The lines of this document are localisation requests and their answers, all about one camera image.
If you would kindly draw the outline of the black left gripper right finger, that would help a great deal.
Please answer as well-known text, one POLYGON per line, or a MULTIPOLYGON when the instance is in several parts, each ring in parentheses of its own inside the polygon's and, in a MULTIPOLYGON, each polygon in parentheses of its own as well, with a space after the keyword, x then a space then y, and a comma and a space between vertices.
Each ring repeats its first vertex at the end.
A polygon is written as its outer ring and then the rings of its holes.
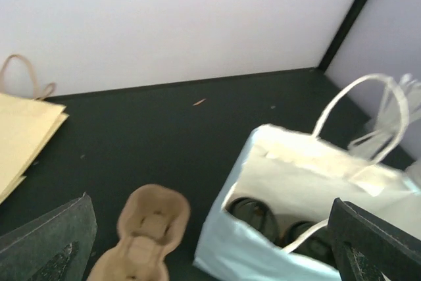
POLYGON ((336 198, 328 232, 342 280, 420 279, 420 240, 336 198))

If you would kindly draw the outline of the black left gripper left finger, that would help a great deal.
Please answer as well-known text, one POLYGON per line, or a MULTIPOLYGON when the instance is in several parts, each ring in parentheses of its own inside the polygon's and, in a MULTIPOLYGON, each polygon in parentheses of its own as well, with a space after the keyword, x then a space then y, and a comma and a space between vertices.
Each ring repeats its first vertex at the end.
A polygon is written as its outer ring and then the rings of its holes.
POLYGON ((1 236, 1 279, 81 280, 96 233, 85 193, 1 236))

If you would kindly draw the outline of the light blue paper bag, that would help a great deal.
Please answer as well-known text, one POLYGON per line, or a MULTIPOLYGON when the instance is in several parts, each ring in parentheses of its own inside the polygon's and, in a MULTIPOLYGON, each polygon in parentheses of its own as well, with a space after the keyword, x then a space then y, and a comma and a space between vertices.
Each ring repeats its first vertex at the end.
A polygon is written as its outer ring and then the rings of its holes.
POLYGON ((363 159, 323 140, 320 132, 338 98, 329 102, 309 134, 270 124, 254 129, 202 227, 193 261, 197 268, 219 280, 338 280, 336 269, 293 252, 326 225, 336 198, 420 237, 419 164, 405 171, 382 164, 410 124, 408 101, 400 81, 369 74, 356 84, 369 80, 384 83, 399 107, 399 129, 389 145, 373 159, 363 159), (228 205, 240 197, 265 202, 280 229, 294 220, 315 224, 289 245, 276 246, 229 214, 228 205))

